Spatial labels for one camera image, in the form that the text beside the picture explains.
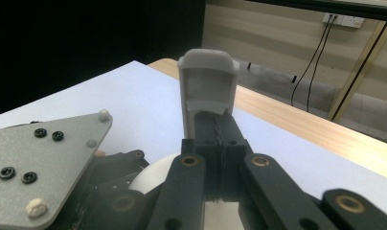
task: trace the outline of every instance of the black cable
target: black cable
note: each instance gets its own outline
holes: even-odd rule
[[[318,52],[319,47],[322,44],[322,41],[323,41],[323,39],[325,37],[326,29],[328,28],[328,25],[330,24],[329,22],[330,22],[331,18],[332,18],[332,14],[329,15],[328,23],[326,24],[325,30],[322,33],[322,37],[321,37],[321,40],[319,41],[319,45],[316,47],[315,53],[313,54],[312,58],[310,59],[309,64],[307,65],[307,69],[305,70],[304,74],[299,78],[298,82],[295,85],[294,90],[292,91],[292,96],[291,96],[291,105],[292,106],[294,105],[293,101],[294,101],[294,95],[295,95],[296,88],[298,87],[298,84],[301,82],[301,80],[304,77],[304,75],[307,73],[307,70],[309,69],[310,64],[313,62],[313,59],[315,58],[315,55]]]
[[[328,33],[326,34],[326,37],[325,37],[325,42],[323,43],[323,46],[322,46],[322,50],[321,50],[321,52],[320,52],[318,58],[316,59],[315,69],[313,70],[312,79],[310,80],[309,90],[308,90],[308,92],[307,92],[307,112],[309,112],[310,90],[312,89],[312,83],[313,83],[313,79],[315,78],[316,69],[318,68],[319,59],[320,59],[320,57],[322,56],[323,50],[325,49],[326,42],[328,41],[328,37],[329,37],[329,33],[330,33],[331,26],[333,25],[334,20],[336,20],[336,18],[337,18],[337,16],[335,16],[335,17],[333,18],[333,20],[331,21],[331,23],[330,23],[330,26],[329,26],[329,29],[328,29]]]

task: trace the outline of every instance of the black plastic part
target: black plastic part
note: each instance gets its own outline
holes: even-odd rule
[[[3,180],[12,179],[15,176],[15,169],[13,167],[5,167],[0,171],[0,178]]]
[[[339,229],[387,230],[387,215],[366,198],[351,191],[326,191],[321,209]]]
[[[249,149],[235,119],[201,112],[195,115],[195,153],[206,159],[206,200],[238,201],[239,165]]]
[[[38,128],[34,131],[34,136],[37,138],[43,138],[47,136],[47,130],[45,128]]]
[[[21,177],[21,181],[25,184],[32,184],[37,180],[37,173],[35,172],[26,172]]]
[[[145,198],[140,193],[129,193],[128,187],[147,165],[141,150],[94,157],[48,229],[144,229],[137,226],[144,219],[137,214],[146,211]],[[116,197],[122,195],[133,196],[135,205],[130,212],[119,213],[112,208]],[[119,200],[122,207],[131,199]]]
[[[62,139],[64,139],[64,133],[61,132],[61,131],[55,131],[53,133],[53,140],[54,141],[62,141]]]
[[[139,229],[147,229],[149,220],[151,219],[152,212],[154,211],[155,203],[157,202],[158,196],[160,195],[163,184],[160,184],[153,190],[149,191],[144,195],[146,200],[146,208],[142,217],[140,218]]]
[[[181,154],[194,154],[194,153],[195,153],[195,140],[182,139]]]
[[[243,189],[239,201],[239,217],[245,230],[267,230],[267,224],[247,189]]]
[[[272,157],[247,155],[241,171],[268,229],[337,229]]]
[[[197,154],[175,157],[147,230],[202,229],[205,170]]]

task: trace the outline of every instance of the power outlet strip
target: power outlet strip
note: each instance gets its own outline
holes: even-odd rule
[[[347,16],[347,15],[341,15],[341,14],[335,14],[335,13],[325,13],[325,16],[323,17],[322,22],[324,23],[331,23],[334,19],[333,25],[339,25],[344,27],[351,27],[351,28],[360,28],[363,24],[364,18],[362,17],[354,17],[354,16]]]

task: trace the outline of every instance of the bolt hole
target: bolt hole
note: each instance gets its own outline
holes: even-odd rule
[[[269,165],[269,160],[264,158],[264,157],[260,157],[260,156],[254,157],[252,159],[252,162],[253,162],[253,164],[255,164],[257,166],[261,166],[261,167],[265,167],[265,166]]]
[[[341,208],[351,213],[360,214],[364,213],[364,211],[366,210],[364,204],[352,196],[338,195],[335,198],[335,201]]]
[[[181,229],[182,223],[181,220],[177,218],[169,218],[166,220],[164,225],[167,230],[178,230]]]
[[[299,223],[305,230],[319,230],[319,226],[311,219],[301,218]]]
[[[185,166],[194,166],[197,164],[197,160],[194,157],[188,156],[182,159],[182,164]]]

